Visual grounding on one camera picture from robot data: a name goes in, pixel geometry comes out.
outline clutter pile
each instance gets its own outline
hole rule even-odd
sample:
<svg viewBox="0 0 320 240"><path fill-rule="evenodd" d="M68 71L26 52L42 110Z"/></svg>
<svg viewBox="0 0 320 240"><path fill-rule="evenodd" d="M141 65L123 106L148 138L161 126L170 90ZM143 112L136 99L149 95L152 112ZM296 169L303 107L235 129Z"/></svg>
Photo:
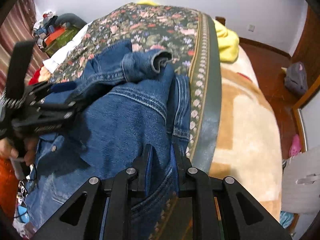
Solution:
<svg viewBox="0 0 320 240"><path fill-rule="evenodd" d="M85 25L86 22L75 14L57 16L56 12L48 10L43 13L43 18L34 24L33 36L38 47L51 57Z"/></svg>

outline blue cloth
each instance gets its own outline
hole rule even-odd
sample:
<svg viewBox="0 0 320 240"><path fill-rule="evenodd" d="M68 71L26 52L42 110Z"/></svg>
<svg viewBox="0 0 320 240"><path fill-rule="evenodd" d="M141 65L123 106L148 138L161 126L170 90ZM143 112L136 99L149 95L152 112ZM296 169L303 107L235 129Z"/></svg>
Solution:
<svg viewBox="0 0 320 240"><path fill-rule="evenodd" d="M290 226L293 219L294 214L285 211L280 212L280 225L283 226L283 228Z"/></svg>
<svg viewBox="0 0 320 240"><path fill-rule="evenodd" d="M46 97L51 103L82 98L89 106L68 131L39 140L38 178L26 197L36 228L87 179L115 176L150 143L156 149L150 194L132 206L132 239L148 239L174 189L170 145L184 154L189 139L189 80L174 73L169 59L169 52L132 52L129 41L120 41L88 61L76 88Z"/></svg>

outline yellow cloth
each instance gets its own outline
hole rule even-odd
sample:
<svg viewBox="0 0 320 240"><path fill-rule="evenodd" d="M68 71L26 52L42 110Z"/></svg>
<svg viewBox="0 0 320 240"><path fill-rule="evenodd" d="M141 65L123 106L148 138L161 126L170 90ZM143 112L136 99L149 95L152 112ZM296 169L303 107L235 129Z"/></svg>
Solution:
<svg viewBox="0 0 320 240"><path fill-rule="evenodd" d="M213 20L217 32L221 62L234 62L239 54L239 36L220 22Z"/></svg>
<svg viewBox="0 0 320 240"><path fill-rule="evenodd" d="M152 6L157 6L159 4L153 2L152 0L140 0L137 2L137 4L146 4L146 5L152 5Z"/></svg>

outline bed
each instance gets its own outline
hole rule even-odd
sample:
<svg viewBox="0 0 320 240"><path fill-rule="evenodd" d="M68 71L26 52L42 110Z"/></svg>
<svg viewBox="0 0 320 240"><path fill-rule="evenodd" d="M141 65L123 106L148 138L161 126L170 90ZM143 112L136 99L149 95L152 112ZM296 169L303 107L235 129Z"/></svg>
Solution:
<svg viewBox="0 0 320 240"><path fill-rule="evenodd" d="M131 39L134 51L158 48L173 53L175 72L190 78L187 157L210 176L235 177L279 220L279 129L244 50L239 47L235 62L220 62L215 23L208 15L188 8L129 3L94 20L50 74L51 81L80 77L88 59L121 39ZM177 203L172 196L150 239L164 237L173 214L179 212ZM191 213L185 217L186 223L180 223L184 233Z"/></svg>

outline red striped curtain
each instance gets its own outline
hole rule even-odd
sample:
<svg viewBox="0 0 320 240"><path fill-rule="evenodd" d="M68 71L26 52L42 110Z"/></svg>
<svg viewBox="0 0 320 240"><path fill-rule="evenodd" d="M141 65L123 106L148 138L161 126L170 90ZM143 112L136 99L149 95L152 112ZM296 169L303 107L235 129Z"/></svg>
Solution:
<svg viewBox="0 0 320 240"><path fill-rule="evenodd" d="M36 10L33 0L17 0L0 27L0 92L4 90L10 55L17 41L32 39L32 29L36 22ZM33 59L30 63L26 83L42 66L42 61L48 59L47 54L38 46L34 47Z"/></svg>

